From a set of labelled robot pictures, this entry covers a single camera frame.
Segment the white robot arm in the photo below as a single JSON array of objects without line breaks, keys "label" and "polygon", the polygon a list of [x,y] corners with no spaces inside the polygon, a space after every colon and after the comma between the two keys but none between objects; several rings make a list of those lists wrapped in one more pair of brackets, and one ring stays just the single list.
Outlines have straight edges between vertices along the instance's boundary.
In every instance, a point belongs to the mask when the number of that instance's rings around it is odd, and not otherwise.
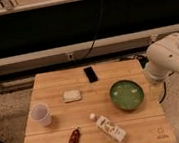
[{"label": "white robot arm", "polygon": [[148,63],[143,71],[150,82],[165,80],[169,71],[179,74],[179,33],[172,33],[152,43],[146,55]]}]

